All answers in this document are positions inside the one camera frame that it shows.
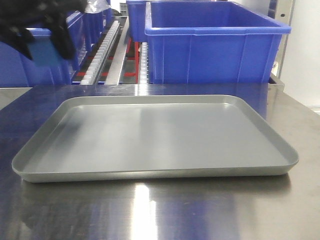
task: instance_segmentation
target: stainless steel table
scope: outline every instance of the stainless steel table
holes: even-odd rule
[[[300,162],[281,176],[41,184],[11,170],[14,155],[66,99],[185,94],[242,97]],[[36,86],[0,111],[0,239],[319,240],[320,116],[274,85]]]

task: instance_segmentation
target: blue plastic bin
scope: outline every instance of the blue plastic bin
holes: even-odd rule
[[[107,10],[105,10],[105,11],[103,12],[103,14],[104,14],[104,18],[105,18],[105,25],[106,25],[106,26],[110,26],[114,14],[113,14],[113,11],[112,11],[112,8],[111,8],[111,0],[107,0],[107,3],[109,4],[110,8],[108,8]]]
[[[152,83],[267,83],[291,27],[228,1],[146,4]]]
[[[85,37],[88,43],[87,51],[92,50],[92,45],[99,41],[99,38],[104,31],[104,14],[99,13],[85,13],[83,17],[85,23]]]
[[[146,2],[152,0],[126,0],[128,6],[128,15],[130,21],[130,36],[135,42],[146,42],[147,35],[145,34],[145,13],[146,13]]]
[[[62,59],[59,64],[54,66],[37,66],[12,47],[0,42],[0,87],[71,84],[72,77],[86,56],[82,14],[79,12],[71,14],[67,18],[67,24],[76,47],[76,55],[74,59]],[[51,32],[48,29],[29,28],[29,30],[37,41],[49,40]]]

